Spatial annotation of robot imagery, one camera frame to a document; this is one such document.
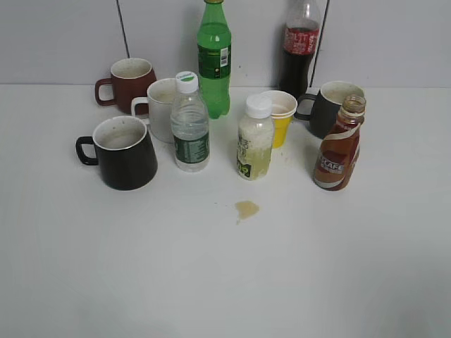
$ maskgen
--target white cap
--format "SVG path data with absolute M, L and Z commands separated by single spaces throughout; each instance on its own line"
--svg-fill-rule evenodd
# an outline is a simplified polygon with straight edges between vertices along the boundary
M 181 72 L 175 76 L 177 91 L 182 94 L 191 94 L 199 89 L 199 80 L 193 72 Z
M 246 100 L 246 114 L 251 118 L 267 118 L 272 111 L 273 102 L 265 95 L 251 95 Z

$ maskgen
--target white mug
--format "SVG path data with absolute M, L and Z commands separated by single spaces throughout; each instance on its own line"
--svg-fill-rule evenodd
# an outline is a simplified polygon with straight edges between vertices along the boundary
M 147 88 L 147 97 L 137 97 L 132 100 L 133 116 L 136 116 L 136 105 L 149 104 L 149 118 L 144 122 L 150 125 L 150 131 L 157 139 L 166 143 L 174 142 L 171 130 L 171 111 L 176 92 L 174 78 L 162 79 Z

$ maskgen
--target yellow paper cup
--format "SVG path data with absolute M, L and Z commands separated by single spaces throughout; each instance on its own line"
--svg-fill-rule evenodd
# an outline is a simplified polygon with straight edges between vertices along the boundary
M 273 118 L 276 124 L 276 134 L 274 135 L 273 148 L 279 148 L 285 143 L 287 138 L 288 127 L 293 119 L 293 115 L 287 118 Z
M 288 127 L 297 110 L 297 100 L 293 95 L 280 90 L 269 90 L 262 94 L 268 96 L 273 102 L 273 113 L 271 116 L 276 125 L 273 148 L 279 148 L 285 143 L 287 138 Z

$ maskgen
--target white tile wall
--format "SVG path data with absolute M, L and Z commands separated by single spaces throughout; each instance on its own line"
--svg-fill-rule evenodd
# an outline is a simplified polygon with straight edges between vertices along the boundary
M 233 86 L 278 81 L 285 14 L 295 0 L 225 0 Z M 120 0 L 132 56 L 158 77 L 197 69 L 202 0 Z M 326 0 L 319 0 L 323 11 Z M 451 1 L 332 0 L 314 86 L 451 86 Z M 0 83 L 92 84 L 126 57 L 115 0 L 4 0 Z
M 115 0 L 3 0 L 0 83 L 92 84 L 127 56 Z
M 314 85 L 451 87 L 450 0 L 331 0 Z

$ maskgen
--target bottle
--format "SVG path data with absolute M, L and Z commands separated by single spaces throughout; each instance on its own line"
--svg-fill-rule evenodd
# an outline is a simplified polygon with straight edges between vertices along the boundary
M 360 126 L 366 101 L 350 95 L 337 114 L 337 122 L 321 143 L 314 181 L 326 190 L 341 190 L 350 181 L 359 158 Z
M 199 32 L 199 74 L 202 97 L 210 118 L 227 115 L 231 69 L 232 35 L 223 12 L 223 0 L 205 0 L 206 7 Z
M 272 102 L 264 95 L 246 100 L 246 113 L 238 123 L 237 169 L 246 180 L 256 180 L 268 172 L 274 140 Z
M 171 113 L 175 162 L 189 173 L 204 169 L 209 161 L 209 115 L 199 96 L 199 82 L 193 72 L 175 77 L 177 94 Z
M 321 15 L 315 0 L 298 0 L 288 14 L 279 89 L 298 98 L 308 86 Z

